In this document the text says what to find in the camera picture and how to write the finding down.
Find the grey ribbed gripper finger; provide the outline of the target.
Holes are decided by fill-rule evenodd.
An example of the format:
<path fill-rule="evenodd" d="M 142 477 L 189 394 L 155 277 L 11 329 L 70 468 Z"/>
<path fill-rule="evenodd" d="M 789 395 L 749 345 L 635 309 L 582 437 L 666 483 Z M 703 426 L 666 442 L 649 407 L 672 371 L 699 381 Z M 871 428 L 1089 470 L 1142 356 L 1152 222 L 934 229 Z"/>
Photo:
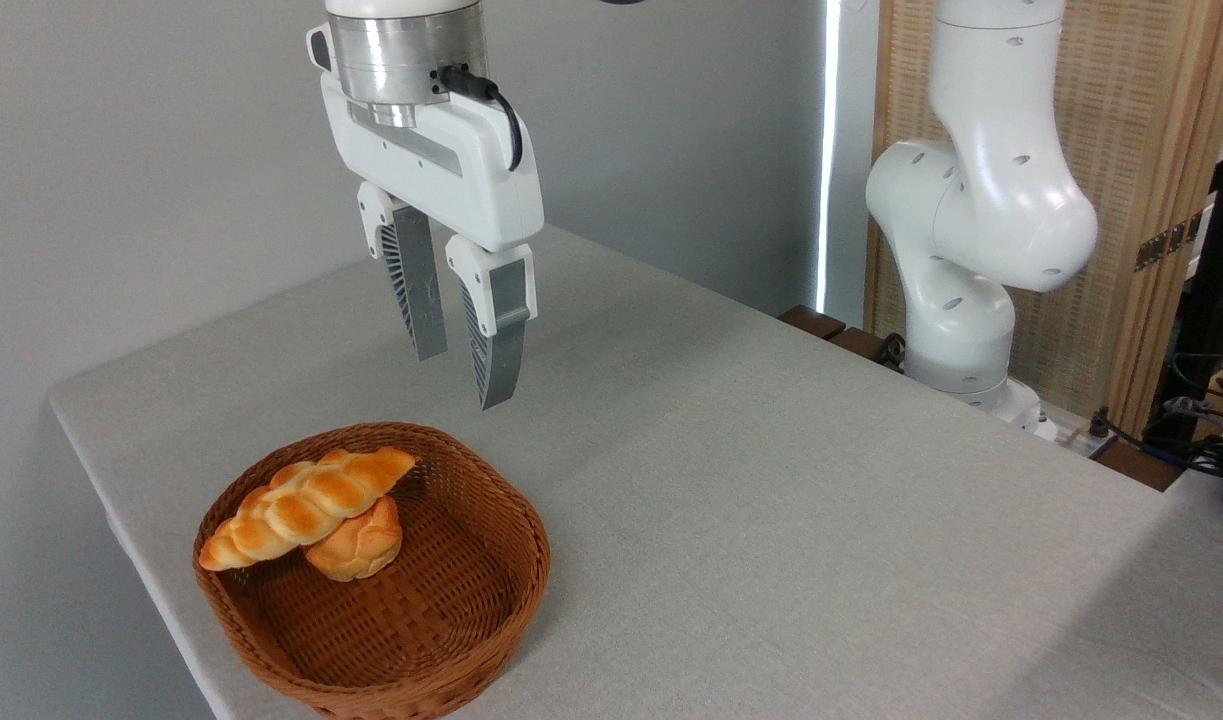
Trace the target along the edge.
<path fill-rule="evenodd" d="M 525 328 L 538 315 L 532 249 L 521 243 L 488 252 L 455 233 L 446 242 L 446 264 L 464 296 L 479 407 L 489 410 L 514 396 Z"/>
<path fill-rule="evenodd" d="M 358 208 L 368 251 L 386 268 L 416 356 L 443 354 L 445 315 L 428 215 L 369 181 L 360 183 Z"/>

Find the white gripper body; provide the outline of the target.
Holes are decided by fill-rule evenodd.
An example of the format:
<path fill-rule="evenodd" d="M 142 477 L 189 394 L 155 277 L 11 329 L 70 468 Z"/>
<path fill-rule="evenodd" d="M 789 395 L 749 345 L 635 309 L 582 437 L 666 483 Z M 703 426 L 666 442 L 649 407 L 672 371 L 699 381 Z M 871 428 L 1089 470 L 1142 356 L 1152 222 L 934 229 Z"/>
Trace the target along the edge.
<path fill-rule="evenodd" d="M 451 95 L 415 106 L 415 127 L 377 122 L 322 73 L 320 94 L 342 164 L 483 247 L 511 249 L 544 225 L 534 152 L 510 169 L 512 142 L 506 114 L 495 104 Z"/>

